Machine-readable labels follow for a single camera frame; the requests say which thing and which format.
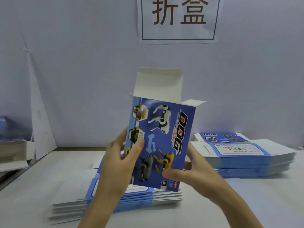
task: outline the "hexagonal image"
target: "hexagonal image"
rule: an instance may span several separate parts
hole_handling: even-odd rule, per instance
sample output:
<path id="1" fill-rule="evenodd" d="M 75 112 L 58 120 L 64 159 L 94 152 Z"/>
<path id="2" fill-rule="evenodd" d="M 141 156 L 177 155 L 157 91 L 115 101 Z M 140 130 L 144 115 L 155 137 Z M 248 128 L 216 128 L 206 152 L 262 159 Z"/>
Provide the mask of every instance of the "hexagonal image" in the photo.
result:
<path id="1" fill-rule="evenodd" d="M 129 131 L 129 140 L 133 143 L 137 141 L 138 138 L 144 138 L 145 132 L 139 127 L 135 127 Z"/>
<path id="2" fill-rule="evenodd" d="M 149 110 L 144 105 L 137 105 L 133 108 L 132 116 L 139 122 L 148 118 Z"/>

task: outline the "white robot dog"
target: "white robot dog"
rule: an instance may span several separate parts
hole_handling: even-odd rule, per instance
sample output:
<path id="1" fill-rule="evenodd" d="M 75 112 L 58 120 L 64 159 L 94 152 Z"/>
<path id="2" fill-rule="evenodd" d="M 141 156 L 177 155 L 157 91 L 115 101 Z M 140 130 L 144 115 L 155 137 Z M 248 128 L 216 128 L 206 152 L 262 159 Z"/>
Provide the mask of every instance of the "white robot dog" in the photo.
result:
<path id="1" fill-rule="evenodd" d="M 161 116 L 152 119 L 148 123 L 159 122 L 159 126 L 156 126 L 151 131 L 158 128 L 162 131 L 162 133 L 167 134 L 167 133 L 169 133 L 169 129 L 170 129 L 171 111 L 167 105 L 160 105 L 155 108 L 155 110 L 153 111 L 153 114 L 155 114 L 156 111 L 159 109 L 163 110 L 163 113 L 161 114 Z"/>

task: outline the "gray wall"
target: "gray wall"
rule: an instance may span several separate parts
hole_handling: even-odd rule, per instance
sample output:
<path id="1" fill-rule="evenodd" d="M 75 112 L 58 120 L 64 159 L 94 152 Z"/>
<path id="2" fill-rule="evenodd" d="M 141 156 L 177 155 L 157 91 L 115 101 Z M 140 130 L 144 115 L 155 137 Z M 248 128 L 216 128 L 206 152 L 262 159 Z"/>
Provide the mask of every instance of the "gray wall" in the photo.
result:
<path id="1" fill-rule="evenodd" d="M 193 132 L 304 143 L 304 0 L 225 0 L 208 45 L 139 44 L 136 0 L 15 4 L 59 146 L 114 139 L 141 66 L 183 70 L 182 100 L 207 101 Z"/>
<path id="2" fill-rule="evenodd" d="M 32 119 L 24 41 L 13 0 L 0 4 L 0 114 L 20 127 L 6 135 L 30 137 Z"/>

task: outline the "white triangular support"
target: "white triangular support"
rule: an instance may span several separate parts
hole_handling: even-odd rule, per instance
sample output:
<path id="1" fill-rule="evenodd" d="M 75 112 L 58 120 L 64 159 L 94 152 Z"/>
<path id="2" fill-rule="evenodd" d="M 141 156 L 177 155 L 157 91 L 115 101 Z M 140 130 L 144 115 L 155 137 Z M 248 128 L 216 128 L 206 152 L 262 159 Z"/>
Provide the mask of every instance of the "white triangular support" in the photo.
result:
<path id="1" fill-rule="evenodd" d="M 35 143 L 36 159 L 40 159 L 57 148 L 50 126 L 47 112 L 41 97 L 38 81 L 35 75 L 32 59 L 27 51 L 29 80 L 31 86 L 32 127 Z"/>

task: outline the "sign border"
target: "sign border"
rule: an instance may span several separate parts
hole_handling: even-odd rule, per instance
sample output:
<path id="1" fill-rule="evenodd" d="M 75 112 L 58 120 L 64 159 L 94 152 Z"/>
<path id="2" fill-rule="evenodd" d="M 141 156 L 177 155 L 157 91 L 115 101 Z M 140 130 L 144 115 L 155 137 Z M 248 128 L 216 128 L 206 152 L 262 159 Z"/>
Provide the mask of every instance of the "sign border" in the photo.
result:
<path id="1" fill-rule="evenodd" d="M 217 6 L 217 13 L 216 13 L 216 21 L 215 21 L 215 26 L 214 26 L 214 32 L 213 32 L 213 38 L 193 38 L 193 39 L 174 39 L 174 38 L 170 38 L 170 39 L 144 39 L 143 38 L 143 17 L 142 17 L 142 0 L 141 0 L 141 32 L 142 32 L 142 35 L 141 35 L 141 38 L 143 41 L 161 41 L 161 40 L 214 40 L 214 37 L 215 37 L 215 30 L 216 30 L 216 24 L 217 24 L 217 18 L 218 18 L 218 10 L 219 10 L 219 3 L 220 3 L 220 0 L 218 1 L 218 6 Z"/>

